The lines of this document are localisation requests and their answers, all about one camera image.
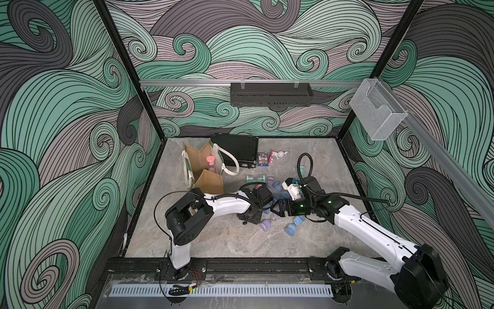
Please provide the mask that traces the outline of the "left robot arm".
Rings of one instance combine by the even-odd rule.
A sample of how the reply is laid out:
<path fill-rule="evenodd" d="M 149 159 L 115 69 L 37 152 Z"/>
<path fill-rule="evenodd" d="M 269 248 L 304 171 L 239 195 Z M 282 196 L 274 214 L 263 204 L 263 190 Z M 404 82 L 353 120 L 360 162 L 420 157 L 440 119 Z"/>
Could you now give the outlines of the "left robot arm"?
<path fill-rule="evenodd" d="M 236 215 L 241 221 L 259 224 L 262 213 L 274 203 L 274 196 L 263 182 L 242 185 L 234 193 L 208 194 L 195 188 L 189 191 L 173 191 L 161 197 L 153 209 L 153 219 L 170 240 L 168 259 L 174 270 L 186 269 L 191 261 L 190 244 L 213 218 Z M 158 206 L 169 196 L 181 193 L 182 197 L 165 212 L 166 226 L 157 218 Z"/>

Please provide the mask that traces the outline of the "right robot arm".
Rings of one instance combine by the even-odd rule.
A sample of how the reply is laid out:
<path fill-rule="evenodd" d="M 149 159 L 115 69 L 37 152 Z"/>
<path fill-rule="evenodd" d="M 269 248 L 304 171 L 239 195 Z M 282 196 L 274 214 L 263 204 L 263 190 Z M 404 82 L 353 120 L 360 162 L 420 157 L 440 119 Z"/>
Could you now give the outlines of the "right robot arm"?
<path fill-rule="evenodd" d="M 433 308 L 445 297 L 450 285 L 435 248 L 393 234 L 353 206 L 348 201 L 351 194 L 326 193 L 311 175 L 288 178 L 282 187 L 289 198 L 276 201 L 272 212 L 278 216 L 315 214 L 317 223 L 346 230 L 380 255 L 378 259 L 365 257 L 345 247 L 330 254 L 325 269 L 337 282 L 337 292 L 348 296 L 351 280 L 364 279 L 395 293 L 408 308 Z"/>

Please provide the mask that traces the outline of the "pink hourglass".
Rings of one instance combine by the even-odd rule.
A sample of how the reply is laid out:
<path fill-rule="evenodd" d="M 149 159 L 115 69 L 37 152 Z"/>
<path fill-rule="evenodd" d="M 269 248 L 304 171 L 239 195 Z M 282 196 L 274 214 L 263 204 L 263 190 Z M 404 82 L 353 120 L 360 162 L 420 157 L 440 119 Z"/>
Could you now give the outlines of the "pink hourglass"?
<path fill-rule="evenodd" d="M 216 169 L 216 158 L 214 156 L 208 156 L 206 158 L 207 160 L 207 163 L 208 163 L 208 170 L 211 172 L 211 173 L 217 173 L 217 169 Z"/>

